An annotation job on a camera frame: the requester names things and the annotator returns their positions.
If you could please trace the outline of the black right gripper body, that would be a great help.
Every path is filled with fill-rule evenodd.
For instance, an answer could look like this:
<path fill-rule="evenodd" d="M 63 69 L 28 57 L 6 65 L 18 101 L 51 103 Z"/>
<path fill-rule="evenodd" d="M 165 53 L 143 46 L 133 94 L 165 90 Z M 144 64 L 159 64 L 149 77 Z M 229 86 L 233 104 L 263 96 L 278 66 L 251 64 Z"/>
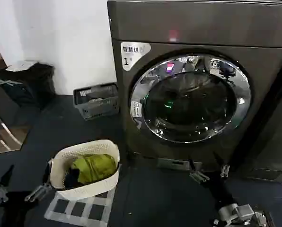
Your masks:
<path fill-rule="evenodd" d="M 220 172 L 207 172 L 206 175 L 209 177 L 206 188 L 209 189 L 215 199 L 216 207 L 225 207 L 237 203 L 227 189 L 225 179 L 220 176 Z"/>

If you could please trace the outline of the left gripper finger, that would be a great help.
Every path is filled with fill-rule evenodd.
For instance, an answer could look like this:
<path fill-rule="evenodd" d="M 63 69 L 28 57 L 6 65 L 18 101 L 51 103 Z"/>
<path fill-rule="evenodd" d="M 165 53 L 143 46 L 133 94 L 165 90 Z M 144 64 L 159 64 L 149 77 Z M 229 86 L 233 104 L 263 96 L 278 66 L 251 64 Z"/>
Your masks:
<path fill-rule="evenodd" d="M 25 197 L 25 202 L 35 202 L 36 200 L 42 200 L 46 194 L 52 189 L 51 181 L 50 181 L 50 174 L 52 168 L 53 161 L 49 160 L 45 172 L 43 175 L 43 184 L 36 187 L 29 195 Z"/>
<path fill-rule="evenodd" d="M 0 178 L 0 205 L 6 203 L 9 200 L 7 196 L 7 187 L 12 177 L 14 167 L 15 165 L 12 164 L 9 169 L 4 173 L 4 175 Z"/>

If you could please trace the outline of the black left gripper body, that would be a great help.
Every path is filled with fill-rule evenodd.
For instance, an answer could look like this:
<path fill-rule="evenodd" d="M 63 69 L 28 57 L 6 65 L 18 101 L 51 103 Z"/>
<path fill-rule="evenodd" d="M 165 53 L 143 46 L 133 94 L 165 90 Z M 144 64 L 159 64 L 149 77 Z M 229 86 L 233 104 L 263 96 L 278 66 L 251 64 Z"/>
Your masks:
<path fill-rule="evenodd" d="M 39 201 L 25 201 L 31 191 L 8 192 L 8 200 L 0 204 L 3 208 L 0 227 L 24 227 L 26 214 L 35 208 Z"/>

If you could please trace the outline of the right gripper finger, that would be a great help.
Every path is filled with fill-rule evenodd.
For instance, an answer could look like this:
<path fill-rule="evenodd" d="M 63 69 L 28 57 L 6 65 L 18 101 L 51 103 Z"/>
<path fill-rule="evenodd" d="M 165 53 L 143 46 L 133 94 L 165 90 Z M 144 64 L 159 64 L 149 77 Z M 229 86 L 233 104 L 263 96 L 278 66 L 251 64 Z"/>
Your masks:
<path fill-rule="evenodd" d="M 221 166 L 220 176 L 221 177 L 228 177 L 229 176 L 230 165 L 224 164 Z"/>
<path fill-rule="evenodd" d="M 190 166 L 190 177 L 199 184 L 206 183 L 209 181 L 209 177 L 198 171 L 194 165 L 192 159 L 189 159 Z"/>

